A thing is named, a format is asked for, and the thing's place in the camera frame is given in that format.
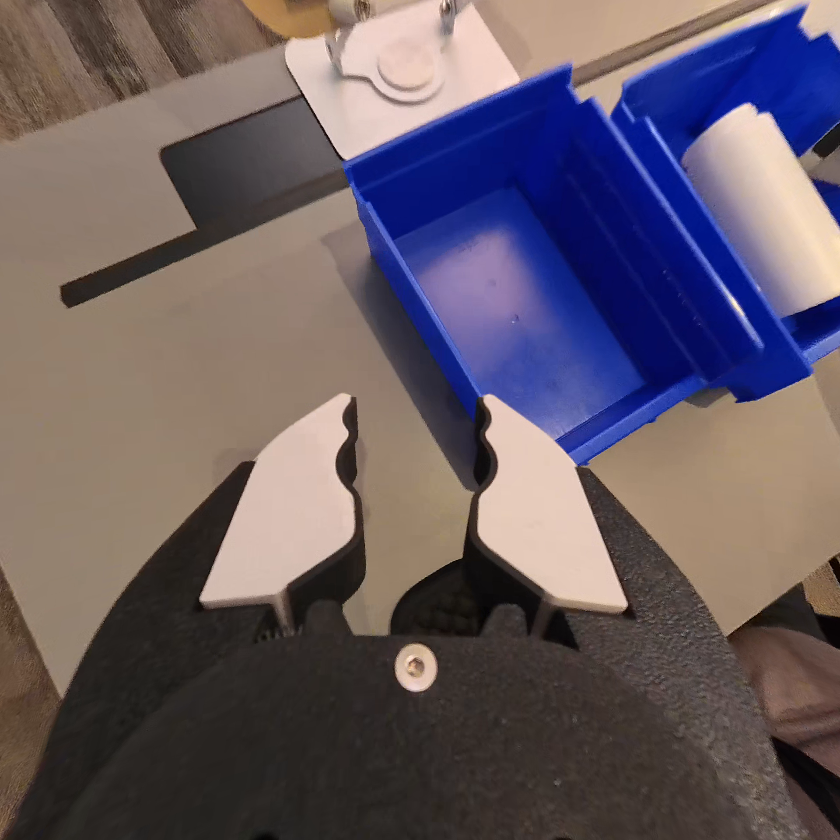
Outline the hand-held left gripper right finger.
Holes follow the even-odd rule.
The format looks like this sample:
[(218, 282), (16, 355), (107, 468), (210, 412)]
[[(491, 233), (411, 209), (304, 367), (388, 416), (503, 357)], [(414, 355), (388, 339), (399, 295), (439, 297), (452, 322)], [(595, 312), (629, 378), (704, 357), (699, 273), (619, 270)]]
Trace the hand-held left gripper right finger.
[(627, 596), (572, 457), (495, 395), (478, 400), (476, 441), (463, 561), (483, 612), (517, 606), (534, 637), (561, 613), (625, 614)]

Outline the blue plastic storage bin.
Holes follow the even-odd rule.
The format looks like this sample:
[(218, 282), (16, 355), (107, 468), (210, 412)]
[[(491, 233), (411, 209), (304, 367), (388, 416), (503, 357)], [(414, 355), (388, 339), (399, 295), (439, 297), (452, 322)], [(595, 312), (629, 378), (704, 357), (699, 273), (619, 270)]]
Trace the blue plastic storage bin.
[(838, 297), (776, 315), (690, 183), (681, 158), (721, 116), (750, 102), (773, 115), (838, 222), (838, 43), (809, 36), (803, 7), (753, 24), (656, 65), (623, 84), (612, 119), (709, 266), (704, 291), (723, 292), (759, 348), (705, 374), (740, 403), (758, 401), (813, 373), (838, 349)]
[(469, 415), (495, 396), (579, 466), (763, 352), (571, 65), (344, 170), (375, 262)]

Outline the instruction sheet on stand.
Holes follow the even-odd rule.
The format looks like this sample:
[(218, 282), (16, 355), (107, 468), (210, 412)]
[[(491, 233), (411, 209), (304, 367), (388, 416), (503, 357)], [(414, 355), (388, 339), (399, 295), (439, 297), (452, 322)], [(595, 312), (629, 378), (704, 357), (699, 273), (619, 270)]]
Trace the instruction sheet on stand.
[(472, 2), (244, 1), (343, 161), (519, 82)]

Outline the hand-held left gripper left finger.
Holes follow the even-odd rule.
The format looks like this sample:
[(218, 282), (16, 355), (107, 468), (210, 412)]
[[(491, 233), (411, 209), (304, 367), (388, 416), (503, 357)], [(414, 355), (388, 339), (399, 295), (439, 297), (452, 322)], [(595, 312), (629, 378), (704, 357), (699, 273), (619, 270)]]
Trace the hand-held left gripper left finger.
[(340, 393), (257, 455), (199, 595), (207, 610), (268, 606), (295, 634), (319, 601), (342, 606), (365, 577), (355, 397)]

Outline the white plastic bottle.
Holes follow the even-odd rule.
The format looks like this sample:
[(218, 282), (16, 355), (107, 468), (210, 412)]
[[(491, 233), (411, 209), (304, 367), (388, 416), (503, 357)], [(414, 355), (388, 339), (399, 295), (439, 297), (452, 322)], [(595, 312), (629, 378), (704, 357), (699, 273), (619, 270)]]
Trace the white plastic bottle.
[(681, 165), (777, 316), (838, 297), (838, 222), (771, 113), (730, 110)]

